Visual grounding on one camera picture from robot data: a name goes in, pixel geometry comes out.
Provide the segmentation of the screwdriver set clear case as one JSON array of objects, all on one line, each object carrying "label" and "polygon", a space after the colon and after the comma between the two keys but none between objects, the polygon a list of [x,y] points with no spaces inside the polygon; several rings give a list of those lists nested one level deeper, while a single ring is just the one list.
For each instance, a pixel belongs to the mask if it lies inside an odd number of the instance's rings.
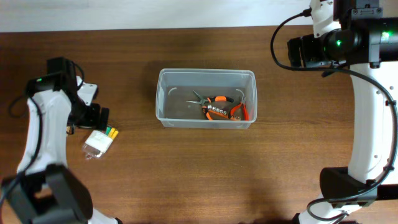
[{"label": "screwdriver set clear case", "polygon": [[85,153],[85,159],[102,158],[118,134],[119,130],[112,126],[107,126],[105,131],[94,130],[82,147],[82,150]]}]

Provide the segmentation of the orange socket bit rail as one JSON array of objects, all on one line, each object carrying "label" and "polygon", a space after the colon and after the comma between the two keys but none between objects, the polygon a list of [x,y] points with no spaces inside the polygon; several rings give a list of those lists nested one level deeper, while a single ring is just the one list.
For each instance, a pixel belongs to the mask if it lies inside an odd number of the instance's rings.
[{"label": "orange socket bit rail", "polygon": [[231,119],[235,121],[241,121],[244,119],[243,115],[238,114],[238,107],[235,106],[234,108],[230,109],[229,111],[222,110],[220,108],[208,105],[205,107],[207,109],[207,113],[216,114],[225,119]]}]

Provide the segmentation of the clear plastic container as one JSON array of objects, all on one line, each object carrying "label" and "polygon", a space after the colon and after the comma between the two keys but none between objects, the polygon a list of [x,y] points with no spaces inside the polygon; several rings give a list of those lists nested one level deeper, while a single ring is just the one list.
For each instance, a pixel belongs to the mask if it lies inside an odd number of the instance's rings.
[{"label": "clear plastic container", "polygon": [[155,113],[168,128],[247,129],[257,120],[255,74],[165,68],[159,73]]}]

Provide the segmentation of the small red cutter pliers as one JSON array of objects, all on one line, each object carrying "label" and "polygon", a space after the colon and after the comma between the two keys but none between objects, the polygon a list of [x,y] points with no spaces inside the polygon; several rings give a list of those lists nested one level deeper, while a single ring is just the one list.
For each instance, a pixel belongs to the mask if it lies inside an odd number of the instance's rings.
[{"label": "small red cutter pliers", "polygon": [[228,113],[229,119],[248,121],[249,115],[246,108],[246,97],[242,96],[240,102],[232,107]]}]

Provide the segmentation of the long nose pliers orange black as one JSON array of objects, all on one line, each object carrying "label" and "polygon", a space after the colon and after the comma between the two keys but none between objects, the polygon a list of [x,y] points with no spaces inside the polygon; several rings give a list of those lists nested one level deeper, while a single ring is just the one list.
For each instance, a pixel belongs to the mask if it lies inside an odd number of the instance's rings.
[{"label": "long nose pliers orange black", "polygon": [[205,108],[206,106],[211,105],[214,102],[229,102],[229,103],[234,102],[234,100],[228,96],[218,95],[218,96],[204,97],[201,96],[199,93],[197,93],[195,90],[193,90],[193,93],[199,98],[199,100],[198,101],[187,100],[187,102],[201,105],[201,110],[207,120],[213,120],[213,118],[211,117],[211,113],[207,113],[207,109]]}]

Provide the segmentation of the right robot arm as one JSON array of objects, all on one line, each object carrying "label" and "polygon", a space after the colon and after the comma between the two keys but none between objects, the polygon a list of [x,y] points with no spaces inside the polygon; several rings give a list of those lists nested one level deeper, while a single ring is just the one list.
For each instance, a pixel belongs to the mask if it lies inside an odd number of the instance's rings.
[{"label": "right robot arm", "polygon": [[350,75],[354,142],[346,167],[320,174],[320,195],[294,223],[344,223],[377,200],[397,198],[397,19],[378,1],[312,1],[313,34],[289,40],[290,69]]}]

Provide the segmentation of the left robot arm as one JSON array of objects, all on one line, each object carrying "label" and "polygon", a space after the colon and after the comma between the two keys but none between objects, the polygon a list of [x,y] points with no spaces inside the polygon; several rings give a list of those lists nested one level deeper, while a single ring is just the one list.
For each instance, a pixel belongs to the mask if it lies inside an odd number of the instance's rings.
[{"label": "left robot arm", "polygon": [[75,128],[103,134],[109,109],[94,103],[95,84],[65,57],[47,60],[47,74],[27,82],[29,129],[15,176],[1,183],[21,223],[120,223],[93,206],[88,189],[67,167],[66,140]]}]

